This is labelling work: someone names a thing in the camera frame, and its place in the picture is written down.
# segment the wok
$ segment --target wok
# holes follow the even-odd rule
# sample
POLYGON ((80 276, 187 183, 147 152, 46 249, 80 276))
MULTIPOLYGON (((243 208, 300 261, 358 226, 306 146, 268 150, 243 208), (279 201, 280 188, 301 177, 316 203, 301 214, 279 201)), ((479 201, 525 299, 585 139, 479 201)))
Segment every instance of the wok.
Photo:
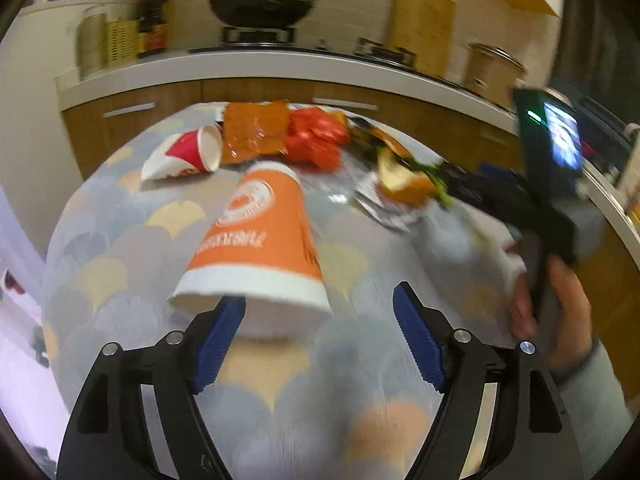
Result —
POLYGON ((304 18, 317 0, 209 0, 213 13, 232 27, 286 28, 304 18))

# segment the human hand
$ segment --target human hand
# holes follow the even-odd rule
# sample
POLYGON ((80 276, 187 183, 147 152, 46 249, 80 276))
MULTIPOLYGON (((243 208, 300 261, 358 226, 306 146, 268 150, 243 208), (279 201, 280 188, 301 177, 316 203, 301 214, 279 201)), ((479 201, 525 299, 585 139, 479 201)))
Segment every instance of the human hand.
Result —
MULTIPOLYGON (((548 366, 552 373, 562 375, 583 361, 591 352, 591 304, 578 277, 558 256, 550 256, 547 259, 546 269, 551 286, 562 306, 558 341, 555 350, 549 356, 548 366)), ((509 314, 509 328, 515 338, 535 338, 538 324, 533 317, 526 274, 521 274, 516 280, 509 314)))

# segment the blue gripper pad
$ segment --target blue gripper pad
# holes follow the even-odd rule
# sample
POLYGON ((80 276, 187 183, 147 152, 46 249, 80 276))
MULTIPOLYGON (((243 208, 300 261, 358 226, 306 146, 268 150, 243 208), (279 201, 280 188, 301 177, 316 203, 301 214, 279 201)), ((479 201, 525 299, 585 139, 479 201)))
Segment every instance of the blue gripper pad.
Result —
POLYGON ((193 375, 189 378, 194 394, 199 394, 216 380, 245 309, 246 300, 242 297, 224 296, 218 303, 216 310, 220 312, 195 352, 193 375))
POLYGON ((394 314, 423 380, 444 393, 446 375, 442 364, 442 348, 418 313, 422 304, 414 302, 404 287, 394 289, 394 314))

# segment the red plastic bag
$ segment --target red plastic bag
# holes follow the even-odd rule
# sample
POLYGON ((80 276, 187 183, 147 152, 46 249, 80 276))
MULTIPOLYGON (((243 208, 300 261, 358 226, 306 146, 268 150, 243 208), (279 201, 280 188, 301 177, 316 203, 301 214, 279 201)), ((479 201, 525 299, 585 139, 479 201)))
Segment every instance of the red plastic bag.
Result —
POLYGON ((320 108, 295 110, 290 115, 285 138, 287 160, 311 162, 322 171, 340 168, 339 145, 349 141, 349 131, 320 108))
POLYGON ((316 139, 309 144, 311 162, 322 171, 340 168, 340 148, 326 140, 316 139))
POLYGON ((318 107, 303 108, 291 113, 290 133, 299 134, 305 130, 313 133, 319 139, 328 140, 333 144, 342 145, 349 142, 347 128, 318 107))

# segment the orange paper cup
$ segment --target orange paper cup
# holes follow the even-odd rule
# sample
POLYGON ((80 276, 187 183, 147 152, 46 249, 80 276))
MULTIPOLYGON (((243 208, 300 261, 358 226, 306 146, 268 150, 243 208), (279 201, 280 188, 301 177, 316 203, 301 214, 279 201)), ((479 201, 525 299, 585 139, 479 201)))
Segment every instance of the orange paper cup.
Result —
POLYGON ((197 314, 225 294, 246 297, 245 336, 304 333, 331 316, 302 188, 284 164, 249 168, 170 302, 197 314))

